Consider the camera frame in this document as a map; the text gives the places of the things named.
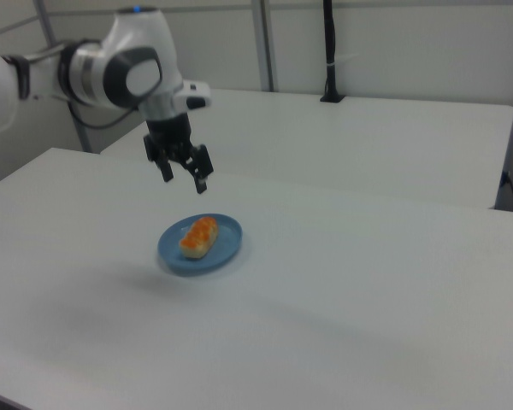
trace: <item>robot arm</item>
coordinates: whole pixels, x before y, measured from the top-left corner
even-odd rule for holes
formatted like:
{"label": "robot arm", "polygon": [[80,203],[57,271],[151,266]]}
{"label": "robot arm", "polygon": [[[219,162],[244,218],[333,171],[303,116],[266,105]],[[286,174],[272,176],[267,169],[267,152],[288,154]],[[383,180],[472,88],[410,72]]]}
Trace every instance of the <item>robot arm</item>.
{"label": "robot arm", "polygon": [[158,9],[119,10],[103,42],[58,44],[31,56],[0,56],[0,131],[8,127],[18,100],[55,97],[92,107],[137,109],[150,134],[149,161],[168,182],[169,161],[194,177],[198,193],[213,172],[204,145],[192,146],[187,112],[210,105],[209,86],[183,80],[173,38]]}

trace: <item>blue plate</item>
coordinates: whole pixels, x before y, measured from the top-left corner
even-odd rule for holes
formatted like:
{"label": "blue plate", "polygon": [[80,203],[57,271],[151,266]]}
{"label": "blue plate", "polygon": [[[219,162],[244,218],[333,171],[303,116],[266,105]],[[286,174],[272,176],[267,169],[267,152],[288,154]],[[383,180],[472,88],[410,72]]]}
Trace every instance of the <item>blue plate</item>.
{"label": "blue plate", "polygon": [[[196,220],[204,216],[212,216],[216,219],[219,225],[219,236],[202,259],[185,258],[180,251],[179,240],[185,236]],[[236,254],[241,244],[241,237],[241,225],[234,218],[222,214],[194,215],[169,227],[160,237],[157,251],[172,269],[188,272],[208,271],[220,267]]]}

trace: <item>food item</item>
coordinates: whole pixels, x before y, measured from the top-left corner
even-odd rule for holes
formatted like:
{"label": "food item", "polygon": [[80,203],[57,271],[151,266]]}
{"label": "food item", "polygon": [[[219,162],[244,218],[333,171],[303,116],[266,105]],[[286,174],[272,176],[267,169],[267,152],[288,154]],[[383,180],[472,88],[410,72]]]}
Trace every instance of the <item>food item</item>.
{"label": "food item", "polygon": [[207,254],[216,237],[219,235],[219,226],[215,218],[204,216],[192,224],[180,242],[180,250],[186,258],[201,259]]}

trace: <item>black clamp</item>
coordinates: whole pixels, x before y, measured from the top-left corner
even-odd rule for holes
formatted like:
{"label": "black clamp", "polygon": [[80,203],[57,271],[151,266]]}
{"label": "black clamp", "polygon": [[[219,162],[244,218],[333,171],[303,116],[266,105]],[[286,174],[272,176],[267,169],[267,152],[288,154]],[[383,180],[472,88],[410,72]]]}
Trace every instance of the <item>black clamp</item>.
{"label": "black clamp", "polygon": [[214,171],[205,145],[194,147],[190,142],[192,129],[188,115],[181,114],[164,121],[147,121],[150,135],[144,137],[148,161],[155,162],[165,182],[173,179],[169,161],[179,163],[194,178],[196,191],[207,190],[205,180]]}

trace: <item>white wall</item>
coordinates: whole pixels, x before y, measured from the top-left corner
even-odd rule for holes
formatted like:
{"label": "white wall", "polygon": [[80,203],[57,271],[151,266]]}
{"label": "white wall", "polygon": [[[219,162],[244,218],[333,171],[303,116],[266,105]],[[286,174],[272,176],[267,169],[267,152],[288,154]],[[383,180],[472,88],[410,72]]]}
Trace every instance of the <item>white wall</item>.
{"label": "white wall", "polygon": [[[179,69],[187,79],[201,79],[213,88],[261,90],[251,0],[161,0],[175,41]],[[127,0],[46,0],[57,39],[104,38],[114,10]],[[121,112],[82,109],[87,122],[102,124]],[[142,122],[138,113],[105,131],[87,130],[91,147],[100,152]]]}
{"label": "white wall", "polygon": [[[287,3],[297,4],[289,9]],[[358,97],[513,106],[513,5],[340,3],[334,2],[337,56],[358,54],[337,68],[340,91]],[[321,2],[276,0],[271,9],[279,90],[322,94],[326,73]],[[506,167],[513,174],[513,135]],[[500,205],[510,208],[510,193],[502,194]]]}
{"label": "white wall", "polygon": [[[46,47],[32,0],[0,0],[0,54]],[[0,133],[0,180],[51,147],[80,149],[64,104],[23,102],[14,124]]]}

